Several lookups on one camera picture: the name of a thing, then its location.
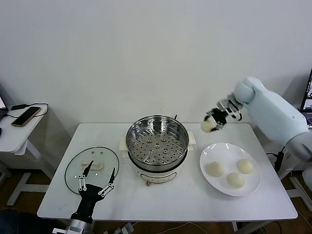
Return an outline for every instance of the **robotic arm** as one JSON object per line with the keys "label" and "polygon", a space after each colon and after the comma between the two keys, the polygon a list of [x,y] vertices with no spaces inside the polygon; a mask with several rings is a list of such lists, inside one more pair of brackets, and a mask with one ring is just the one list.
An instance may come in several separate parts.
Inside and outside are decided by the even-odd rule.
{"label": "robotic arm", "polygon": [[312,133],[305,117],[258,79],[241,81],[217,107],[207,112],[202,123],[204,132],[221,129],[228,117],[240,121],[240,109],[245,107],[252,121],[270,140],[285,145],[298,158],[312,161]]}

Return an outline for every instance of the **cable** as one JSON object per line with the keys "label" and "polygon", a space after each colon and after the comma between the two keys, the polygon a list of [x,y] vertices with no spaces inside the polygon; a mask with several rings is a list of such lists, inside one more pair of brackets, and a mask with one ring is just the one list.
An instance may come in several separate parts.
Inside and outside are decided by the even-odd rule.
{"label": "cable", "polygon": [[283,234],[283,231],[282,231],[282,227],[281,227],[281,225],[279,224],[279,222],[278,221],[276,221],[276,223],[278,224],[278,226],[279,226],[279,231],[280,231],[280,234]]}
{"label": "cable", "polygon": [[9,117],[12,117],[12,118],[18,118],[16,116],[12,116],[12,115],[8,115],[8,114],[4,114],[3,116],[9,116]]}
{"label": "cable", "polygon": [[274,153],[266,153],[266,155],[274,155],[275,157],[277,157],[277,154]]}
{"label": "cable", "polygon": [[299,211],[297,211],[297,212],[298,212],[298,214],[301,215],[301,217],[303,217],[303,219],[306,221],[306,223],[308,224],[308,226],[309,226],[310,228],[312,228],[311,224],[307,221],[307,219],[306,219]]}
{"label": "cable", "polygon": [[[48,113],[48,111],[49,111],[49,104],[48,104],[48,103],[33,103],[33,104],[30,104],[30,105],[26,105],[26,104],[25,104],[25,107],[33,106],[33,105],[46,105],[46,106],[47,106],[47,110],[46,110],[43,114],[34,116],[33,118],[39,117],[39,116],[43,116],[43,115],[45,115],[46,113]],[[18,117],[17,117],[17,116],[12,116],[12,115],[9,115],[9,114],[4,114],[3,116],[9,116],[9,117],[12,117],[12,118],[18,118],[18,117],[19,117],[19,116],[18,116]]]}
{"label": "cable", "polygon": [[156,233],[156,234],[162,234],[162,233],[165,233],[165,232],[167,232],[167,231],[170,231],[170,230],[173,230],[173,229],[177,229],[177,228],[183,227],[183,226],[186,225],[186,224],[189,224],[189,223],[184,223],[184,224],[182,224],[182,225],[180,225],[180,226],[177,226],[177,227],[175,227],[175,228],[169,228],[169,229],[167,229],[167,230],[164,230],[163,232]]}
{"label": "cable", "polygon": [[207,233],[202,227],[200,227],[199,225],[197,225],[197,224],[195,224],[195,223],[190,223],[190,224],[193,224],[193,225],[199,227],[205,234],[208,234],[208,233]]}
{"label": "cable", "polygon": [[165,232],[167,232],[167,231],[180,228],[180,227],[182,227],[182,226],[184,226],[184,225],[187,225],[187,224],[193,224],[193,225],[197,226],[198,228],[200,228],[205,234],[208,234],[202,227],[200,227],[199,225],[197,225],[197,224],[195,224],[195,223],[184,223],[184,224],[182,224],[182,225],[180,225],[180,226],[177,226],[177,227],[175,227],[175,228],[169,228],[169,229],[167,229],[167,230],[164,230],[163,232],[156,233],[156,234],[162,234],[162,233],[165,233]]}
{"label": "cable", "polygon": [[37,115],[37,116],[34,116],[34,117],[43,116],[46,113],[48,113],[48,110],[49,110],[49,104],[48,103],[33,103],[33,104],[28,105],[28,106],[33,106],[33,105],[46,105],[47,106],[47,110],[43,114],[40,114],[40,115]]}

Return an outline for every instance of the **table leg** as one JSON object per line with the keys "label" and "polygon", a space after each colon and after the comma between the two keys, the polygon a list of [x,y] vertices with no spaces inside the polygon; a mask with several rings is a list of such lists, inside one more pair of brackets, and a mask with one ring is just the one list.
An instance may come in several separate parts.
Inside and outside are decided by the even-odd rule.
{"label": "table leg", "polygon": [[271,223],[271,221],[250,222],[246,226],[234,232],[235,234],[250,234],[259,228]]}
{"label": "table leg", "polygon": [[36,149],[36,147],[28,140],[27,143],[27,149],[29,152],[33,154],[33,156],[39,161],[41,170],[50,178],[53,178],[53,175],[55,173],[54,168],[51,166],[51,164],[41,156],[41,153]]}
{"label": "table leg", "polygon": [[21,192],[37,192],[37,193],[45,193],[49,188],[49,185],[39,185],[39,184],[26,184],[31,173],[24,173],[23,177],[20,179],[18,185],[10,196],[8,202],[6,203],[8,206],[14,206],[15,202],[20,196]]}

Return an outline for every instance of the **steamed bun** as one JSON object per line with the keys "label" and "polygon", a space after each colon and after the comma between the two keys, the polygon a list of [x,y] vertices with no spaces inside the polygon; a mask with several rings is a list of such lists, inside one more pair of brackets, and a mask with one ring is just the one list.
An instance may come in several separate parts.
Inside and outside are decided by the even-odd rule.
{"label": "steamed bun", "polygon": [[249,159],[242,159],[238,162],[237,168],[243,174],[250,174],[254,171],[253,163]]}
{"label": "steamed bun", "polygon": [[245,185],[244,177],[237,172],[229,174],[226,180],[229,183],[229,185],[231,185],[233,188],[236,189],[242,188]]}
{"label": "steamed bun", "polygon": [[212,162],[207,167],[208,172],[213,176],[222,176],[224,174],[224,165],[218,162]]}

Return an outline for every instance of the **robotic hand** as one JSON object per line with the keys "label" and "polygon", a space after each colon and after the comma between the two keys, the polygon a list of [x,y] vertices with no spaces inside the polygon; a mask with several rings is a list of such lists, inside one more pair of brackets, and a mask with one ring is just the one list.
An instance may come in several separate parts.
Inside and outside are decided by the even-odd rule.
{"label": "robotic hand", "polygon": [[220,130],[228,117],[240,121],[240,109],[245,107],[252,121],[270,140],[285,145],[298,158],[312,161],[312,133],[305,117],[258,79],[241,81],[217,107],[206,113],[201,126],[204,132]]}
{"label": "robotic hand", "polygon": [[61,230],[54,228],[54,234],[87,234],[92,224],[92,214],[94,207],[98,201],[105,198],[110,191],[114,189],[115,180],[115,168],[113,169],[112,175],[105,188],[95,186],[93,184],[86,184],[86,177],[89,174],[92,163],[91,161],[88,167],[86,167],[82,175],[78,176],[79,180],[79,194],[81,201],[78,209],[70,217],[71,223],[67,230]]}

